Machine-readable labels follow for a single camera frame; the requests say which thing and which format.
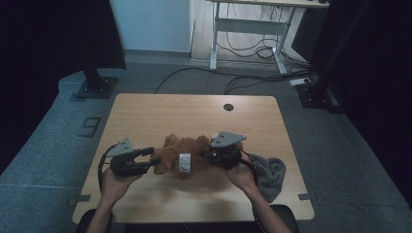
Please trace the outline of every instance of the teddy bear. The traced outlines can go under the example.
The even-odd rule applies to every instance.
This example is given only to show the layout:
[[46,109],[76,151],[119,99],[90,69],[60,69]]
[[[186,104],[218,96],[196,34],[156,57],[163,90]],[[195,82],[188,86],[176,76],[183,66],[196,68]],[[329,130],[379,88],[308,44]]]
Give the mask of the teddy bear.
[[[213,167],[202,156],[202,152],[209,149],[210,140],[206,136],[193,138],[178,138],[175,134],[170,134],[164,140],[163,148],[156,149],[151,157],[160,156],[161,162],[154,166],[156,175],[171,172],[180,180],[189,179],[193,173],[201,172]],[[180,167],[180,155],[189,153],[189,171],[182,171]]]

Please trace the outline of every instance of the metal stand base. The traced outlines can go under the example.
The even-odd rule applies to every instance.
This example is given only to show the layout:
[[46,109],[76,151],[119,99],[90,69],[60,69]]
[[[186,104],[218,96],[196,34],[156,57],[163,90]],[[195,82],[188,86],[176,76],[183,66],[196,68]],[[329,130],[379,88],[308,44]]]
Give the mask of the metal stand base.
[[218,48],[215,47],[213,50],[213,45],[212,49],[210,50],[210,70],[216,71],[218,69]]
[[76,98],[80,99],[109,99],[113,89],[118,83],[119,78],[101,77],[99,88],[90,88],[87,81],[80,87]]
[[279,72],[281,73],[281,75],[287,75],[288,71],[286,70],[282,55],[280,53],[276,53],[276,48],[273,48],[273,56],[275,57],[276,64],[278,64]]
[[307,109],[325,109],[328,110],[331,114],[344,114],[341,106],[333,99],[333,96],[330,96],[328,91],[322,97],[315,98],[311,95],[311,86],[302,86],[298,85],[296,87],[297,94],[299,95],[300,103],[303,108]]

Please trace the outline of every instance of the metal bracket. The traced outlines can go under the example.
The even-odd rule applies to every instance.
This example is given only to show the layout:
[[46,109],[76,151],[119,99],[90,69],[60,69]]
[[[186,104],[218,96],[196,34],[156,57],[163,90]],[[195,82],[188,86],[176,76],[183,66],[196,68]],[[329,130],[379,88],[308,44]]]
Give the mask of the metal bracket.
[[134,147],[131,145],[131,142],[128,138],[120,141],[114,148],[112,148],[108,153],[108,157],[119,156],[125,153],[133,152]]
[[246,140],[245,135],[220,132],[218,136],[213,140],[211,147],[212,148],[225,148],[227,146],[239,143],[243,140]]
[[91,88],[85,81],[75,97],[79,99],[109,99],[119,78],[102,77],[101,80],[102,83],[98,89]]

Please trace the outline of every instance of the hand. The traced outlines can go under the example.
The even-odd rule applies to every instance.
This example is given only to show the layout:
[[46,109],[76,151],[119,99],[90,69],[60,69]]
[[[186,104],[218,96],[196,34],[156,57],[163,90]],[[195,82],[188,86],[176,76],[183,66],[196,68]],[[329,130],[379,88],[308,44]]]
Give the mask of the hand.
[[[252,164],[251,158],[243,151],[241,151],[242,157],[241,159],[250,162]],[[251,169],[239,163],[235,167],[231,168],[230,170],[224,171],[229,178],[229,180],[238,188],[243,191],[247,189],[257,187],[254,180],[254,175]]]
[[122,178],[113,173],[111,168],[103,173],[101,202],[114,206],[126,193],[130,185],[143,175]]

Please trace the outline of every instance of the gray towel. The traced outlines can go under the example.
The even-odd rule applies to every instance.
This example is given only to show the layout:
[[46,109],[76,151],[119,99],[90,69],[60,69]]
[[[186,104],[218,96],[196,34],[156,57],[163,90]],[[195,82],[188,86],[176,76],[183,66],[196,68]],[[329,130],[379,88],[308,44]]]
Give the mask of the gray towel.
[[271,203],[282,191],[286,165],[281,159],[275,157],[266,159],[252,153],[249,153],[249,156],[257,170],[257,187],[266,201]]

